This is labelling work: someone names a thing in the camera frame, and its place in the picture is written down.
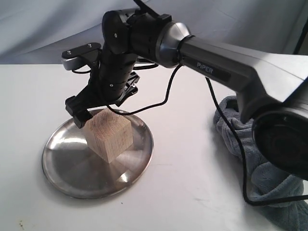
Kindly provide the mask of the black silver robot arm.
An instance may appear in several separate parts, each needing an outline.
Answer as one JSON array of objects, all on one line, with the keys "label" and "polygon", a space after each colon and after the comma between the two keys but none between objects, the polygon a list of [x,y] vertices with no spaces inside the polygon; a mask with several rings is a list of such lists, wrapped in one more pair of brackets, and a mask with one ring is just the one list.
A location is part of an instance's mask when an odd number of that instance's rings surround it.
[{"label": "black silver robot arm", "polygon": [[233,90],[240,120],[253,120],[253,138],[276,167],[308,178],[308,58],[207,41],[185,24],[147,8],[108,11],[104,44],[62,53],[66,70],[91,69],[87,86],[65,101],[78,127],[89,109],[121,105],[136,93],[130,73],[138,57],[166,68],[184,65]]}]

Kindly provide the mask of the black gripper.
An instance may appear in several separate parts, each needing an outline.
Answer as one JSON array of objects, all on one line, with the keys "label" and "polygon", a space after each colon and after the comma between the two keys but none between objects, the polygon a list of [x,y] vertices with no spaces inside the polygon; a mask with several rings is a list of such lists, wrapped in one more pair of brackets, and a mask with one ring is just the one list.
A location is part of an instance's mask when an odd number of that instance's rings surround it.
[{"label": "black gripper", "polygon": [[99,63],[91,68],[87,86],[78,95],[65,100],[65,109],[78,128],[83,128],[93,117],[87,109],[110,104],[120,106],[138,92],[132,86],[138,81],[138,76],[132,73],[136,60],[137,55],[132,53],[101,52]]}]

